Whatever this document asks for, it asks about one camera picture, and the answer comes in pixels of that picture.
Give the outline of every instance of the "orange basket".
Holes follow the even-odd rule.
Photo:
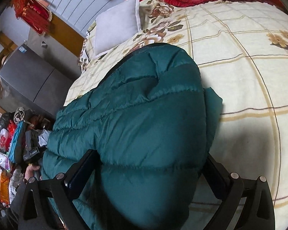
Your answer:
[[[11,178],[6,171],[2,171],[0,175],[0,201],[9,205],[8,185]]]

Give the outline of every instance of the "sticker on refrigerator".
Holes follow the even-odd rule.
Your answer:
[[[27,50],[24,47],[20,47],[19,51],[22,52],[22,53],[25,53]]]

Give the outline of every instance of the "bed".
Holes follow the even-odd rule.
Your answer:
[[[223,98],[210,150],[243,178],[267,178],[276,230],[288,227],[288,15],[267,3],[216,1],[178,8],[163,0],[140,2],[143,31],[93,59],[96,23],[88,29],[65,105],[95,88],[128,53],[164,42],[184,49],[200,68],[204,87]],[[197,185],[183,229],[202,229],[218,208],[204,179]],[[228,229],[234,229],[240,202]]]

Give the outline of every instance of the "green puffer jacket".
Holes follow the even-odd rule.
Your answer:
[[[102,164],[73,201],[91,229],[179,229],[221,109],[183,49],[148,45],[57,113],[42,176],[66,172],[97,150]]]

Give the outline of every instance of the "silver bolt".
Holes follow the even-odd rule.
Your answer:
[[[28,180],[29,183],[33,183],[35,182],[35,177],[31,177],[29,180]]]
[[[266,178],[264,176],[260,176],[259,178],[262,182],[266,182]]]
[[[235,172],[231,173],[230,176],[234,179],[238,179],[239,178],[239,175]]]
[[[64,173],[59,173],[55,176],[58,180],[62,179],[64,177]]]

